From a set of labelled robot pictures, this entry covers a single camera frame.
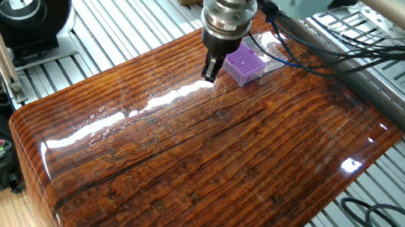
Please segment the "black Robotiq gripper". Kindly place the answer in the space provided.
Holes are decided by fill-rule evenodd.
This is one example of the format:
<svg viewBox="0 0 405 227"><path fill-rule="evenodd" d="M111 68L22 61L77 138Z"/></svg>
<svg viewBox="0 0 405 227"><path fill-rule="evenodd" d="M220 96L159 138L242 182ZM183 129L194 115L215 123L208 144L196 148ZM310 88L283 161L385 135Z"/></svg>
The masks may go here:
<svg viewBox="0 0 405 227"><path fill-rule="evenodd" d="M220 67L220 57L224 57L237 50L242 39L223 40L222 38L215 37L205 29L202 30L201 39L202 43L208 49L201 76L208 82L211 80L215 82Z"/></svg>

